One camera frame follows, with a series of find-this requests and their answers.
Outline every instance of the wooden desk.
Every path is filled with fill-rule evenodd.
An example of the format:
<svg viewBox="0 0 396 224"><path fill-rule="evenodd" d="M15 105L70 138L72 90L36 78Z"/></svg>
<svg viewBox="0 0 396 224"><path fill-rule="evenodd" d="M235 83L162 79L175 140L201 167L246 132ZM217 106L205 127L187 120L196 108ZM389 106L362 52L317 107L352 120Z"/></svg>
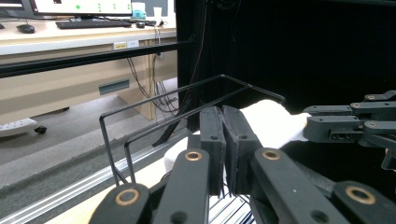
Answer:
<svg viewBox="0 0 396 224"><path fill-rule="evenodd" d="M140 46L154 43L155 30L132 28L97 28L60 30L54 21L29 21L34 34L22 34L16 26L24 21L0 21L0 64L114 50L113 44L138 40ZM176 37L173 21L159 28L163 42ZM133 58L139 82L149 94L152 88L152 56ZM161 81L177 75L177 53L166 52L155 63L155 79ZM120 80L129 80L127 89L106 94L99 86ZM144 99L132 76L126 59L82 65L49 72L0 79L0 123L30 118L50 111L77 105L109 94L117 93L127 103ZM143 105L139 111L148 119L154 118L152 105Z"/></svg>

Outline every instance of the black backdrop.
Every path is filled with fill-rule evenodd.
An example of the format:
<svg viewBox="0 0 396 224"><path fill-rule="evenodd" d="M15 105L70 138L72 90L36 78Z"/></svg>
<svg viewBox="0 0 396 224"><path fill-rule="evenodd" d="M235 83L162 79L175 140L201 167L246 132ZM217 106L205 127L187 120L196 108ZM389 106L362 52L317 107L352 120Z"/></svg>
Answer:
<svg viewBox="0 0 396 224"><path fill-rule="evenodd" d="M194 1L188 2L177 1L177 31L184 37L194 30ZM367 93L396 89L396 7L242 0L238 10L236 0L234 9L222 10L218 2L208 5L198 79L218 74L242 79L284 95L291 113L309 105L349 105ZM179 85L185 85L193 57L180 55ZM226 89L203 91L201 100ZM239 107L261 98L250 92L227 104ZM314 143L283 149L334 181L360 181L396 202L396 173L380 168L383 149Z"/></svg>

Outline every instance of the monitor screen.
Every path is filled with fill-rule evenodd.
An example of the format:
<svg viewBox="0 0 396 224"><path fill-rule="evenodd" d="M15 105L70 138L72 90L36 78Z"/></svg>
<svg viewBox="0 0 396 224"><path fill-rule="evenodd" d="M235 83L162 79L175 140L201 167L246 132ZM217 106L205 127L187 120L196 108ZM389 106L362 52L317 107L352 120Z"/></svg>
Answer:
<svg viewBox="0 0 396 224"><path fill-rule="evenodd" d="M130 16L132 14L131 0L30 0L30 4L35 15Z"/></svg>
<svg viewBox="0 0 396 224"><path fill-rule="evenodd" d="M22 0L0 0L0 9L23 10Z"/></svg>

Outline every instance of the black cable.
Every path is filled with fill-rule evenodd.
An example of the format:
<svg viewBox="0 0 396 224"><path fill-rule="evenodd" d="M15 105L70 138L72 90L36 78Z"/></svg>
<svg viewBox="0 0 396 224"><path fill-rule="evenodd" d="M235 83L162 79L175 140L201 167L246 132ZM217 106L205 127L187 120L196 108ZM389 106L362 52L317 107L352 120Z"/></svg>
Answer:
<svg viewBox="0 0 396 224"><path fill-rule="evenodd" d="M204 22L203 22L203 27L204 28L203 28L202 36L201 36L202 41L201 41L200 48L198 49L198 56L197 56L197 60L195 62L194 70L192 71L192 74L191 74L190 84L194 81L195 74L196 74L196 71L197 71L197 67L198 67L198 64L199 64L200 59L201 59L202 50L204 48L206 17L207 17L207 4L205 4ZM184 95L183 100L181 101L182 105L187 100L187 96L189 95L189 91L190 91L190 89L188 89L186 94Z"/></svg>
<svg viewBox="0 0 396 224"><path fill-rule="evenodd" d="M210 57L210 62L211 62L211 64L212 64L212 73L213 74L217 74L218 73L218 67L217 67L217 64L216 64L216 62L218 61L218 60L216 60L216 56L215 56L215 51L214 51L214 49L213 49L213 46L215 45L215 44L213 44L213 23L212 23L212 15L213 15L213 7L210 7L209 8L209 10L208 10L208 15L209 15L209 20L207 20L207 31L208 31L208 39L207 39L207 42L208 42L208 47L209 47L209 57ZM216 85L216 88L215 88L215 90L216 90L216 93L219 93L219 90L221 90L221 87L219 87L219 83L218 82L216 82L215 83L215 85Z"/></svg>
<svg viewBox="0 0 396 224"><path fill-rule="evenodd" d="M163 85L163 82L157 82L155 86L156 86L156 89L157 89L157 90L156 90L156 95L163 94L163 93L167 93L166 88L165 88L165 86ZM178 111L178 109L175 108L175 107L172 105L172 103L173 103L174 101L177 101L177 100L178 100L176 97L170 99L169 96L165 96L165 97L163 97L163 98L164 98L164 99L161 100L161 105L166 105L166 106L168 107L169 111L172 112L172 114L173 114L173 112Z"/></svg>
<svg viewBox="0 0 396 224"><path fill-rule="evenodd" d="M135 69L135 67L134 67L134 62L132 61L132 58L128 58L127 61L128 61L128 64L130 65L132 74L133 74L133 76L134 76L134 80L136 81L139 90L143 93L143 95L144 95L146 98L150 98L149 94L146 92L146 90L144 89L144 87L143 87L143 86L140 84L140 82L139 82L139 78L137 77L136 69ZM172 112L175 111L175 110L169 110L169 111L168 111L168 110L164 110L164 109L161 108L161 106L158 105L156 102L153 101L152 103L155 105L155 107L157 107L157 108L158 108L161 112L163 112L163 113L172 113Z"/></svg>
<svg viewBox="0 0 396 224"><path fill-rule="evenodd" d="M241 2L242 2L242 0L239 0L238 8L236 9L235 14L233 15L233 21L231 22L231 38L233 39L233 42L236 42L236 38L235 38L234 31L233 31L233 27L235 25L236 16L239 14L239 9L241 7Z"/></svg>
<svg viewBox="0 0 396 224"><path fill-rule="evenodd" d="M157 54L154 54L154 57L152 59L152 81L154 84L154 94L158 95L158 94L161 94L161 91L159 90L159 87L158 87L159 84L155 80L155 61L156 61L156 59L157 59ZM168 113L172 113L175 116L176 114L174 114L174 112L178 111L178 109L170 108L170 104L168 104L170 99L168 96L165 96L163 98L159 99L160 105L166 105L168 107L168 110L165 110L165 111Z"/></svg>

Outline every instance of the white cloth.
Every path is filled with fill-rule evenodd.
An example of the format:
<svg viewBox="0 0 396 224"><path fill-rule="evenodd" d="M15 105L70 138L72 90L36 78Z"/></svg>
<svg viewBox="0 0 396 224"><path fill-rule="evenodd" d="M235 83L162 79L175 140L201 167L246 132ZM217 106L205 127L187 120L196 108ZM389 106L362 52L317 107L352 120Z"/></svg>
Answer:
<svg viewBox="0 0 396 224"><path fill-rule="evenodd" d="M271 100L262 100L241 109L263 147L281 148L290 141L307 141L303 137L307 113L291 115L285 107ZM173 168L177 155L187 148L187 137L177 142L164 155L166 172Z"/></svg>

